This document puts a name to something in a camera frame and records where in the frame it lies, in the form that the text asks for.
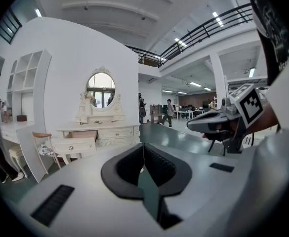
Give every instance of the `wooden chair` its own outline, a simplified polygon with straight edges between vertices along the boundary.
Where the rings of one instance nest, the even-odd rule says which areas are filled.
[[[47,174],[49,174],[48,171],[47,171],[47,169],[46,169],[46,167],[45,167],[45,165],[44,165],[44,163],[43,163],[43,161],[42,161],[42,159],[41,159],[41,157],[40,157],[40,155],[41,155],[41,156],[53,157],[54,162],[57,163],[57,165],[58,165],[59,168],[61,169],[61,165],[60,165],[60,163],[59,163],[59,160],[58,160],[58,158],[57,158],[57,155],[56,155],[56,153],[55,153],[55,152],[53,151],[53,149],[52,149],[52,143],[51,143],[51,136],[52,136],[52,135],[51,135],[50,133],[36,133],[36,132],[32,132],[32,135],[33,135],[34,144],[35,144],[35,147],[36,147],[36,149],[37,149],[37,153],[38,153],[40,162],[41,162],[41,164],[42,164],[45,172],[46,172]],[[38,142],[37,142],[36,139],[39,139],[39,138],[41,138],[41,139],[42,139],[42,138],[48,138],[48,141],[49,141],[50,145],[47,145],[46,142],[40,143],[40,145],[38,145],[38,144],[37,144]]]

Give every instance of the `open drawer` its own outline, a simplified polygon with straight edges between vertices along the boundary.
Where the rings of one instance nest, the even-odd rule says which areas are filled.
[[[52,138],[52,144],[57,154],[86,153],[96,150],[97,131],[69,132],[63,139]]]

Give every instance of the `pillar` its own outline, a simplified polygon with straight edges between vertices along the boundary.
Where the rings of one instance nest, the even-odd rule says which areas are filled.
[[[217,53],[210,54],[210,60],[213,68],[215,87],[217,91],[217,109],[221,109],[222,98],[227,97],[226,81],[221,66],[221,61]]]

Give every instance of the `ceiling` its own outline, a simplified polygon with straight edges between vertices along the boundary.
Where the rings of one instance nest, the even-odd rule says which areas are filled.
[[[17,0],[13,9],[23,22],[36,15],[72,21],[122,44],[163,52],[174,39],[247,0]]]
[[[236,48],[227,49],[225,54],[220,55],[221,66],[224,75],[228,80],[248,78],[249,70],[256,67],[261,46],[243,46],[239,50]],[[195,61],[180,71],[175,72],[171,76],[159,79],[163,90],[173,91],[174,93],[185,92],[188,94],[200,94],[208,92],[206,88],[211,89],[211,92],[216,91],[215,79],[212,71],[210,57]],[[191,85],[190,82],[200,84],[202,87]],[[253,83],[257,86],[264,86],[266,80],[260,79]]]

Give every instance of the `railing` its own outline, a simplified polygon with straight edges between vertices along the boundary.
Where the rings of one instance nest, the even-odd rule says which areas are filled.
[[[16,15],[9,8],[0,20],[0,36],[11,44],[12,39],[21,27],[22,25]]]
[[[151,53],[142,49],[128,46],[139,54],[139,63],[153,67],[160,67],[167,61],[173,59],[186,49],[202,42],[211,36],[225,31],[231,27],[252,21],[252,7],[250,3],[228,10],[199,25],[186,35],[178,39],[173,45],[166,49],[161,55]]]
[[[161,60],[158,59],[158,56],[155,53],[129,45],[126,45],[126,47],[129,47],[133,52],[136,52],[139,55],[139,63],[158,68],[161,66]]]

